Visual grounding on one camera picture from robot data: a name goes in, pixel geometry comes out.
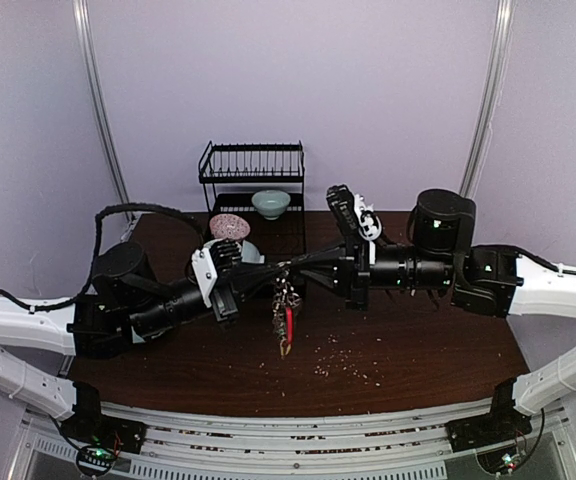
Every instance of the light green bowl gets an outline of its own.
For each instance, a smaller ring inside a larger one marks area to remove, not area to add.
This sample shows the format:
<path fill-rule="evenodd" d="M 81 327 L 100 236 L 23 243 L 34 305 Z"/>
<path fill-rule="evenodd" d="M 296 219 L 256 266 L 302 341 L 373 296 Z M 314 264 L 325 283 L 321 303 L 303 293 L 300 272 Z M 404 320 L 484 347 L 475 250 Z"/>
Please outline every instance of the light green bowl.
<path fill-rule="evenodd" d="M 277 220 L 290 205 L 290 195 L 281 190 L 262 190 L 252 196 L 252 204 L 266 220 Z"/>

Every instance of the red wire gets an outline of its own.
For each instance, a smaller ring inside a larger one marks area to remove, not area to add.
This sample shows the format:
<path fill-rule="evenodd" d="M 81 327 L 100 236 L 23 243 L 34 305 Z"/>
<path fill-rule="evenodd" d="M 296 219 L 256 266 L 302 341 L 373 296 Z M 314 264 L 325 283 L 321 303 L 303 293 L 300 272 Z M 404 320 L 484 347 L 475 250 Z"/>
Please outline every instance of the red wire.
<path fill-rule="evenodd" d="M 286 308 L 286 342 L 288 343 L 288 345 L 292 345 L 292 332 L 293 332 L 292 308 Z"/>

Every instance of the cable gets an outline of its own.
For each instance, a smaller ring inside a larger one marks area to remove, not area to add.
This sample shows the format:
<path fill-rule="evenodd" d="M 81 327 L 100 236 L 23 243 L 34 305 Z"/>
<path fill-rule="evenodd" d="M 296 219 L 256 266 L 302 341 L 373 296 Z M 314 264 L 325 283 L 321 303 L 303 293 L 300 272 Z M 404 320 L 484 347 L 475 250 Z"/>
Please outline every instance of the cable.
<path fill-rule="evenodd" d="M 193 216 L 188 215 L 186 213 L 183 213 L 180 210 L 170 208 L 170 207 L 164 207 L 162 205 L 150 204 L 150 203 L 125 203 L 122 205 L 111 205 L 109 207 L 104 208 L 101 212 L 99 212 L 97 215 L 95 215 L 95 246 L 93 248 L 92 261 L 90 263 L 90 270 L 88 272 L 88 278 L 86 279 L 84 286 L 81 288 L 79 293 L 77 293 L 77 295 L 75 295 L 72 298 L 69 298 L 68 300 L 64 300 L 63 302 L 53 303 L 50 305 L 30 305 L 28 303 L 25 303 L 25 302 L 19 300 L 13 294 L 11 294 L 10 292 L 7 292 L 6 290 L 3 290 L 1 288 L 0 288 L 0 296 L 10 300 L 12 303 L 17 305 L 18 307 L 23 308 L 24 310 L 29 310 L 31 312 L 32 311 L 34 311 L 34 312 L 50 312 L 53 310 L 59 310 L 62 308 L 69 307 L 70 305 L 73 305 L 75 302 L 77 302 L 79 299 L 81 299 L 88 292 L 88 289 L 90 288 L 90 285 L 92 284 L 92 275 L 93 275 L 95 260 L 97 259 L 97 257 L 99 257 L 99 252 L 101 250 L 101 239 L 102 239 L 104 219 L 106 217 L 111 216 L 111 215 L 116 215 L 119 213 L 128 213 L 128 212 L 158 213 L 161 215 L 165 215 L 167 217 L 171 217 L 171 218 L 180 220 L 180 221 L 186 223 L 187 225 L 189 225 L 193 230 L 195 230 L 195 232 L 197 233 L 197 235 L 199 237 L 199 241 L 200 241 L 201 245 L 203 245 L 203 243 L 204 243 L 203 231 L 202 231 L 202 228 L 201 228 L 201 225 L 199 224 L 199 222 Z"/>
<path fill-rule="evenodd" d="M 59 422 L 55 418 L 50 417 L 50 420 L 57 429 L 57 432 L 59 432 L 61 438 L 63 438 L 66 441 L 66 443 L 68 443 L 68 445 L 70 445 L 77 451 L 77 456 L 75 457 L 75 466 L 77 467 L 77 470 L 79 470 L 79 472 L 81 472 L 83 475 L 96 478 L 101 477 L 110 472 L 110 470 L 112 470 L 112 467 L 115 465 L 115 462 L 119 458 L 119 452 L 121 451 L 120 449 L 121 439 L 119 438 L 117 432 L 115 432 L 115 445 L 112 452 L 107 448 L 93 444 L 88 444 L 79 447 L 70 438 L 64 435 L 63 431 L 61 430 L 61 426 L 59 425 Z M 89 467 L 85 467 L 84 465 L 82 465 L 83 461 L 86 461 L 88 463 L 97 466 L 101 465 L 103 466 L 103 470 L 93 471 Z"/>
<path fill-rule="evenodd" d="M 546 412 L 542 408 L 541 409 L 541 427 L 539 428 L 539 435 L 537 435 L 537 440 L 535 440 L 535 444 L 533 445 L 530 452 L 521 460 L 519 465 L 517 465 L 517 468 L 515 468 L 515 472 L 517 470 L 519 470 L 520 468 L 522 468 L 528 462 L 528 460 L 530 460 L 532 458 L 534 453 L 537 451 L 537 447 L 539 446 L 539 442 L 541 442 L 541 437 L 544 434 L 544 427 L 545 426 L 546 426 Z"/>

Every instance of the dish rack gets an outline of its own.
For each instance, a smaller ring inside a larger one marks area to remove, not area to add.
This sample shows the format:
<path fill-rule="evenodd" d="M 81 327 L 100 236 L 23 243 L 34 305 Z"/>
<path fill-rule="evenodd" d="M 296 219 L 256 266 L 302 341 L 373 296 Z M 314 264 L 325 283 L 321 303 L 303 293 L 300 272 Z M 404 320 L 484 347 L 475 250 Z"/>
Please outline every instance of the dish rack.
<path fill-rule="evenodd" d="M 270 261 L 306 252 L 304 148 L 294 144 L 208 143 L 199 160 L 199 183 L 210 218 L 233 213 L 250 224 L 248 239 Z M 277 220 L 264 219 L 252 196 L 263 189 L 290 195 L 288 209 Z"/>

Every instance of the black metal rack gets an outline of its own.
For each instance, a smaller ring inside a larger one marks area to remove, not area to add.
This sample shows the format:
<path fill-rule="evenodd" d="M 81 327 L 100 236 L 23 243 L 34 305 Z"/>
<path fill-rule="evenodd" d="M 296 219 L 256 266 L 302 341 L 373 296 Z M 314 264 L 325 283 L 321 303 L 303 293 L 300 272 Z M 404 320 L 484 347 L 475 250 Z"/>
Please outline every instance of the black metal rack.
<path fill-rule="evenodd" d="M 272 261 L 306 252 L 304 174 L 301 142 L 241 145 L 209 142 L 199 160 L 199 183 L 204 188 L 210 217 L 219 213 L 243 217 L 250 224 L 250 241 Z M 290 195 L 287 211 L 277 220 L 265 220 L 252 205 L 252 196 L 260 189 L 251 188 L 252 184 L 286 191 Z"/>

